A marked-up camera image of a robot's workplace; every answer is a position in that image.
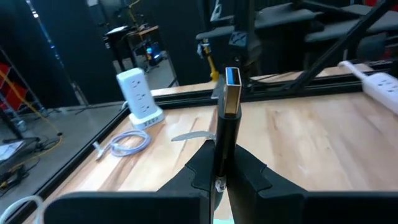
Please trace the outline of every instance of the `electrical outlet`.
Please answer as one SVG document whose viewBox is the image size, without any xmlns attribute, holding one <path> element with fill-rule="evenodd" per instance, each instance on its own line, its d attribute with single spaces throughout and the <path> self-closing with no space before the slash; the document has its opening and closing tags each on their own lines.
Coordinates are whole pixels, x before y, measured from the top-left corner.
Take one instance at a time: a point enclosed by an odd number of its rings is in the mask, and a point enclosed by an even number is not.
<svg viewBox="0 0 398 224">
<path fill-rule="evenodd" d="M 365 93 L 398 114 L 398 80 L 387 73 L 375 73 L 363 80 Z"/>
<path fill-rule="evenodd" d="M 163 111 L 155 104 L 143 70 L 133 68 L 116 77 L 128 102 L 129 117 L 135 127 L 144 129 L 163 120 Z"/>
</svg>

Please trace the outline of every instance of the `white cable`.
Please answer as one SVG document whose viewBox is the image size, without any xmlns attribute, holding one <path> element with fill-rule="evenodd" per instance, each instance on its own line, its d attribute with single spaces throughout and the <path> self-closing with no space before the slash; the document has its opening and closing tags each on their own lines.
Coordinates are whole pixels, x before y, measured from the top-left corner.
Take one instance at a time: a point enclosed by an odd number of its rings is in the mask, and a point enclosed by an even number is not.
<svg viewBox="0 0 398 224">
<path fill-rule="evenodd" d="M 120 140 L 133 136 L 142 137 L 144 140 L 141 142 L 140 145 L 132 148 L 122 147 L 118 144 Z M 103 154 L 108 148 L 111 148 L 111 154 L 114 156 L 118 157 L 130 156 L 144 150 L 149 145 L 149 143 L 150 143 L 150 136 L 147 133 L 141 130 L 133 130 L 133 131 L 126 131 L 125 133 L 122 133 L 114 137 L 112 140 L 110 140 L 108 145 L 105 146 L 105 148 L 101 148 L 98 142 L 94 142 L 93 146 L 98 150 L 98 155 L 96 160 L 99 160 L 102 158 Z"/>
<path fill-rule="evenodd" d="M 365 78 L 367 78 L 368 76 L 365 75 L 363 72 L 360 72 L 358 69 L 356 69 L 356 67 L 348 61 L 342 61 L 338 64 L 339 67 L 346 67 L 348 68 L 349 71 L 351 71 L 357 78 L 359 78 L 360 80 L 364 80 Z"/>
<path fill-rule="evenodd" d="M 223 10 L 223 6 L 220 4 L 220 0 L 216 0 L 216 4 L 214 6 L 213 13 L 211 13 L 210 21 L 214 21 L 214 20 L 220 18 L 222 10 Z"/>
<path fill-rule="evenodd" d="M 0 224 L 5 224 L 6 220 L 24 203 L 34 201 L 37 205 L 36 218 L 34 224 L 40 224 L 40 214 L 42 212 L 43 200 L 36 195 L 24 197 L 10 205 L 1 215 Z"/>
</svg>

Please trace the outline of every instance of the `usb connector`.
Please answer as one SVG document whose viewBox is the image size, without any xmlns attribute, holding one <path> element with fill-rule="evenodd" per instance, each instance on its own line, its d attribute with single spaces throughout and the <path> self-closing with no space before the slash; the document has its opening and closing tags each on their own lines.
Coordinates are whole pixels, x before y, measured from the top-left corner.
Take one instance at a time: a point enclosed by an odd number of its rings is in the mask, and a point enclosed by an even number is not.
<svg viewBox="0 0 398 224">
<path fill-rule="evenodd" d="M 224 114 L 234 115 L 238 113 L 242 81 L 239 68 L 226 67 L 226 86 L 224 89 Z"/>
</svg>

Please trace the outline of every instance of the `yellow cable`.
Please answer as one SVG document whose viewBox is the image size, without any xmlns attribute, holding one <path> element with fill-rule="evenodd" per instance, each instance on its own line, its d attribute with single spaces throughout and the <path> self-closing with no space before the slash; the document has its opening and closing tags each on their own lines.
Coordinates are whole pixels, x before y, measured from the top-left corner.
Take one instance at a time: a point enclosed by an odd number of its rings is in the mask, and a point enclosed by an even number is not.
<svg viewBox="0 0 398 224">
<path fill-rule="evenodd" d="M 60 133 L 58 131 L 58 128 L 55 127 L 47 118 L 45 118 L 40 112 L 38 112 L 29 102 L 27 102 L 23 97 L 21 97 L 21 95 L 19 94 L 18 90 L 14 87 L 14 84 L 12 84 L 12 82 L 10 81 L 10 79 L 8 79 L 8 77 L 2 72 L 0 71 L 0 76 L 4 79 L 4 81 L 6 81 L 6 83 L 10 86 L 10 88 L 14 91 L 14 93 L 16 94 L 16 96 L 18 97 L 18 99 L 20 99 L 22 102 L 24 102 L 26 104 L 27 107 L 29 107 L 35 114 L 37 114 L 42 120 L 44 120 L 45 122 L 47 122 L 47 124 L 50 125 L 50 127 L 57 133 L 57 135 Z M 58 142 L 51 147 L 50 149 L 38 154 L 38 155 L 34 155 L 31 158 L 25 160 L 24 162 L 21 162 L 17 165 L 15 165 L 13 168 L 11 168 L 11 170 L 15 170 L 16 168 L 18 168 L 19 166 L 31 161 L 32 159 L 35 159 L 37 157 L 43 156 L 44 154 L 52 151 L 53 149 L 55 149 L 57 146 L 59 146 L 62 142 L 62 136 L 59 136 Z"/>
</svg>

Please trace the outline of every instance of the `wooden table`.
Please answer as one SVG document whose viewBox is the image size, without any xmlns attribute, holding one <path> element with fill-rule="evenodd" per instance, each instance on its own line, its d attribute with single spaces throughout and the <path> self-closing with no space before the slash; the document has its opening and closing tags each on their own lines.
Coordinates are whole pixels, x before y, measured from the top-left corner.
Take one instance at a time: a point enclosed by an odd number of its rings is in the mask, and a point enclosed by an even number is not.
<svg viewBox="0 0 398 224">
<path fill-rule="evenodd" d="M 320 75 L 339 73 L 346 72 L 328 68 Z M 154 90 L 153 94 L 213 87 L 214 83 L 204 83 Z M 165 120 L 146 130 L 153 140 L 145 151 L 124 158 L 107 154 L 100 162 L 93 152 L 46 203 L 76 191 L 159 189 L 204 142 L 203 138 L 170 140 L 189 131 L 214 132 L 216 119 L 215 106 L 164 112 Z M 242 112 L 238 144 L 307 190 L 398 189 L 398 118 L 363 93 L 243 103 Z M 126 118 L 101 145 L 130 129 Z M 124 144 L 133 146 L 138 141 L 131 138 Z M 230 217 L 225 195 L 215 218 Z"/>
</svg>

